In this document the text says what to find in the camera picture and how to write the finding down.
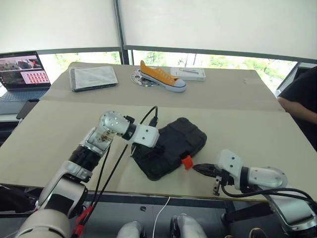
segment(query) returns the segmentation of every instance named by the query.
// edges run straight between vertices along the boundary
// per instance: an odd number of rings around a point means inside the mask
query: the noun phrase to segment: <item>black pouch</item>
[[[158,131],[154,148],[138,144],[132,156],[150,180],[159,180],[174,171],[187,155],[196,155],[207,140],[206,134],[187,118],[178,118]]]

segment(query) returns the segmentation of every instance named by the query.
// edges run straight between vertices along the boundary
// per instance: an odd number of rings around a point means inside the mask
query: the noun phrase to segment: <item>beige cardboard sheet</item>
[[[109,64],[74,62],[70,66],[101,65]],[[134,84],[130,77],[138,66],[110,65],[118,79],[117,86],[75,93],[70,90],[67,70],[53,83],[42,100],[284,112],[254,70],[205,69],[205,82],[187,81],[185,92],[174,93],[159,86],[145,88]]]
[[[140,121],[149,109],[40,101],[0,148],[0,183],[43,187],[88,130],[98,124],[104,111],[115,110]],[[194,157],[194,164],[215,163],[219,151],[230,149],[243,159],[245,166],[272,166],[283,170],[292,187],[317,199],[317,190],[312,186],[317,168],[316,152],[287,113],[159,107],[158,117],[158,128],[178,117],[186,117],[207,134],[207,143]],[[122,138],[115,138],[102,183],[124,144]],[[127,150],[107,191],[213,197],[213,178],[180,167],[159,181],[150,181],[129,158],[129,152]],[[100,166],[87,184],[90,190],[95,188],[99,171]]]

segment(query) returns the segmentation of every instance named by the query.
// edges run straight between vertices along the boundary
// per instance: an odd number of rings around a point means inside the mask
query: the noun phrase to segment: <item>black shirt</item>
[[[281,92],[279,97],[298,102],[317,113],[317,67],[301,74]],[[293,119],[317,151],[317,125],[299,118],[293,117]]]

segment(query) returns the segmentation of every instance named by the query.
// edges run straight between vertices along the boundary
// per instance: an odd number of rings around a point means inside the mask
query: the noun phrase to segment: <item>pen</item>
[[[190,72],[190,73],[199,74],[196,70],[193,70],[193,69],[180,68],[179,71],[186,71],[186,72]]]

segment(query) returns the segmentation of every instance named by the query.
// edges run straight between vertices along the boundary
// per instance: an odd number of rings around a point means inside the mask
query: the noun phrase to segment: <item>person's arm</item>
[[[305,108],[302,104],[298,102],[291,102],[285,98],[277,97],[278,102],[290,115],[317,124],[317,113]]]

